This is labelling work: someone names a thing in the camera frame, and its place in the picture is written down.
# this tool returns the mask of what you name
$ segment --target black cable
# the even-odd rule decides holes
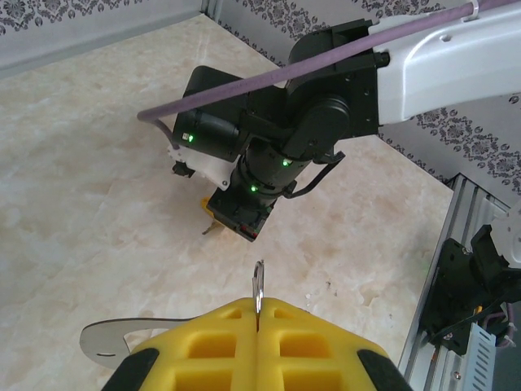
[[[320,183],[321,180],[324,179],[324,177],[334,168],[338,165],[340,161],[345,157],[345,155],[342,152],[339,152],[336,154],[335,157],[338,156],[338,160],[335,163],[330,163],[326,167],[324,167],[320,173],[309,183],[308,186],[304,187],[303,189],[300,189],[298,191],[295,191],[291,194],[285,194],[284,197],[288,198],[289,200],[292,198],[300,197],[304,194],[308,194],[312,189],[314,189],[318,183]]]
[[[465,318],[463,320],[460,320],[459,322],[453,324],[452,326],[447,326],[445,328],[442,328],[439,330],[432,338],[429,339],[429,342],[435,341],[440,339],[441,337],[444,337],[454,330],[459,329],[460,327],[463,327],[467,325],[468,323],[475,322],[476,320],[480,320],[484,316],[490,314],[498,305],[500,305],[503,301],[505,301],[504,298],[498,297],[495,301],[492,302],[488,307],[484,308],[481,312],[478,314],[474,314],[472,316],[469,316],[468,318]]]
[[[170,130],[170,128],[162,120],[159,120],[159,119],[153,120],[153,121],[151,121],[151,124],[160,128],[160,130],[164,133],[164,135],[170,141],[170,144],[172,144],[173,149],[179,149],[179,146],[173,141],[173,131]]]

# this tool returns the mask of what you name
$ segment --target metal hook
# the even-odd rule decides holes
[[[469,2],[472,3],[472,6],[474,7],[474,10],[472,11],[472,15],[467,16],[466,18],[463,18],[464,22],[470,22],[472,20],[476,20],[479,17],[479,1],[478,0],[470,0]]]
[[[262,298],[264,297],[264,261],[258,261],[253,270],[253,300],[257,317],[261,312]]]

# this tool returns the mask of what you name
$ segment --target beige marble surface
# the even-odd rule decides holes
[[[181,96],[198,64],[274,67],[199,16],[0,81],[0,389],[101,389],[111,372],[82,354],[85,325],[202,314],[249,296],[261,258],[266,295],[399,360],[451,191],[378,138],[354,139],[254,244],[202,236],[212,186],[171,175],[166,139],[135,119]]]

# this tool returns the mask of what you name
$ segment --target damask wallpaper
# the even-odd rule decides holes
[[[200,9],[201,0],[0,0],[0,77],[41,57],[82,45],[91,50]]]
[[[218,23],[283,66],[296,40],[328,25],[460,4],[462,0],[224,0]],[[462,172],[513,204],[521,196],[520,96],[441,108],[386,125],[380,137],[438,179]]]

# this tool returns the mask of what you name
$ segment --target yellow gripper pad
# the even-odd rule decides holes
[[[378,345],[272,298],[240,299],[137,346],[104,391],[409,390]]]

